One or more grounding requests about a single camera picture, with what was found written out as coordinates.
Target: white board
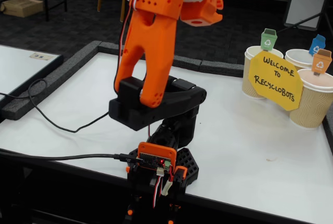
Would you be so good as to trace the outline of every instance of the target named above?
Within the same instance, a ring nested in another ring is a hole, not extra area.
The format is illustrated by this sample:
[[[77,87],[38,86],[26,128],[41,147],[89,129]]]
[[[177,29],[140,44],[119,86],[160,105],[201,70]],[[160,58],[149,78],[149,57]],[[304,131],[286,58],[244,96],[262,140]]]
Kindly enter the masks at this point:
[[[296,24],[322,11],[325,0],[291,0],[286,24]],[[319,17],[301,24],[302,27],[317,29]]]
[[[49,60],[31,58],[37,54]],[[36,73],[50,65],[59,55],[0,45],[0,92],[10,94]]]

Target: white cup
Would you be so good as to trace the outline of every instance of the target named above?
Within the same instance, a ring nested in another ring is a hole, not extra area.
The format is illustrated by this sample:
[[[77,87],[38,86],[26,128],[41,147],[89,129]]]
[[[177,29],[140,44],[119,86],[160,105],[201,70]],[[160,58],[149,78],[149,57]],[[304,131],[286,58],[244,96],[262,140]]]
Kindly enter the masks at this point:
[[[289,50],[286,52],[285,59],[292,63],[297,70],[312,68],[313,56],[309,53],[309,50]]]
[[[244,74],[243,74],[243,85],[242,90],[246,96],[253,98],[253,99],[264,99],[263,96],[260,96],[255,89],[253,88],[251,82],[249,81],[249,70],[250,70],[250,63],[251,59],[253,59],[257,54],[261,53],[263,50],[261,46],[251,46],[245,52],[245,62],[244,62]],[[283,53],[273,49],[269,51],[270,53],[275,54],[283,59]]]
[[[290,119],[306,128],[317,128],[333,102],[333,76],[313,74],[312,69],[298,71],[303,81],[303,94],[298,109],[290,112]]]

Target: blue recycling bin icon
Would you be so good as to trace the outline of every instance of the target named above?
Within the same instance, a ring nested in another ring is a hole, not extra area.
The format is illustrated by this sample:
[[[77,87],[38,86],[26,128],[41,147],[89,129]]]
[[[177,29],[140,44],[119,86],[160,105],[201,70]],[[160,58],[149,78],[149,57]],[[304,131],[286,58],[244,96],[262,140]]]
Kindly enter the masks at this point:
[[[326,46],[325,41],[325,37],[318,34],[317,37],[313,39],[309,53],[313,56],[319,51],[319,49],[324,49]]]

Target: cardboard box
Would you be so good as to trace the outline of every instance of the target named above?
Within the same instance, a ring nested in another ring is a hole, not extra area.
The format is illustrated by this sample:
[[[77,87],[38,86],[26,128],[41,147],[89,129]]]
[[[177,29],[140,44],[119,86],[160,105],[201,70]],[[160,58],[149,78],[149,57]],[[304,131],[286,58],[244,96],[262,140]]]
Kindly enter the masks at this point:
[[[37,0],[9,0],[1,4],[0,11],[6,15],[27,17],[43,11],[43,1]]]

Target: white panel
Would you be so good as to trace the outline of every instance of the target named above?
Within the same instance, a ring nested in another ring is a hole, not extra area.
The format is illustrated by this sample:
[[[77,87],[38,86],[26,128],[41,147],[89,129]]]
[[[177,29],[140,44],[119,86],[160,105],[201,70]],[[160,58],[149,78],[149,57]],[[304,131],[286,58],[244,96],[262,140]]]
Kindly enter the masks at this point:
[[[322,11],[325,0],[291,0],[287,24],[296,24]],[[317,28],[319,17],[301,24],[304,27]]]
[[[9,94],[41,69],[49,65],[58,55],[51,55],[50,60],[30,58],[35,51],[28,51],[0,45],[0,92]]]
[[[97,54],[39,107],[58,125],[77,129],[108,111],[116,97],[117,57]],[[136,77],[145,74],[140,60]],[[311,223],[333,223],[333,158],[323,127],[304,130],[268,100],[252,100],[242,79],[172,68],[172,76],[207,90],[188,148],[199,177],[187,193]],[[154,132],[160,123],[152,124]],[[29,155],[129,153],[147,139],[105,117],[77,134],[56,129],[37,110],[0,124],[0,148]],[[126,178],[126,164],[113,159],[64,161]]]

